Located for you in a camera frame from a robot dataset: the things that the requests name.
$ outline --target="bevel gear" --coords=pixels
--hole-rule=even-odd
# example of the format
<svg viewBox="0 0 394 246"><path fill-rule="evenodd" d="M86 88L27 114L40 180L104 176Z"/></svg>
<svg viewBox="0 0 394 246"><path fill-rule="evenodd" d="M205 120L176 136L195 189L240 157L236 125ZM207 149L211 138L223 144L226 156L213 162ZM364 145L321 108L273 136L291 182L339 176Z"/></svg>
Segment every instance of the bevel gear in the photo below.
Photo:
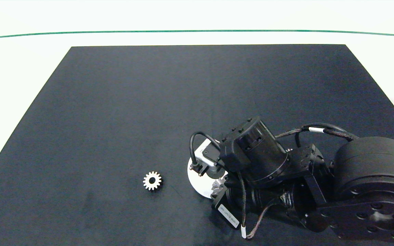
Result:
<svg viewBox="0 0 394 246"><path fill-rule="evenodd" d="M145 175L143 183L146 189L156 190L162 183L162 177L158 172L149 172Z"/></svg>

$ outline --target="black table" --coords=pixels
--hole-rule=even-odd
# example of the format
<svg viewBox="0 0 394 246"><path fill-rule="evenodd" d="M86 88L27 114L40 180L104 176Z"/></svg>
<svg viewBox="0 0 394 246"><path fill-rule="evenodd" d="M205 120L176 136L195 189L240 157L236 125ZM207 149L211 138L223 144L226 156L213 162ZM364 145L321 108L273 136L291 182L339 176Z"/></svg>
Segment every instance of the black table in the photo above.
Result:
<svg viewBox="0 0 394 246"><path fill-rule="evenodd" d="M188 140L254 115L274 134L327 122L394 138L394 106L345 45L71 48L0 153L0 245L387 245L272 220L251 242L231 230L189 184ZM302 142L327 160L344 144Z"/></svg>

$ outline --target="motor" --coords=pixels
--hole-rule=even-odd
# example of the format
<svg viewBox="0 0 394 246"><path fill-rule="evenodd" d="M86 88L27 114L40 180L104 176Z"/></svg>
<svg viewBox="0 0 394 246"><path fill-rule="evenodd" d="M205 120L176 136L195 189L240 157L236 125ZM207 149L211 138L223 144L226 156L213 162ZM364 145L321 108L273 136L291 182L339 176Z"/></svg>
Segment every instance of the motor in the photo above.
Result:
<svg viewBox="0 0 394 246"><path fill-rule="evenodd" d="M326 162L315 145L300 146L303 131L342 137L348 143ZM195 151L199 134L207 140ZM286 149L278 142L289 135L295 135L297 148ZM394 242L393 139L360 138L327 123L274 136L260 117L253 117L220 142L196 132L189 146L189 169L212 180L212 208L233 229L241 228L243 238L253 238L267 213L313 232L331 227L342 240ZM259 214L249 234L248 212Z"/></svg>

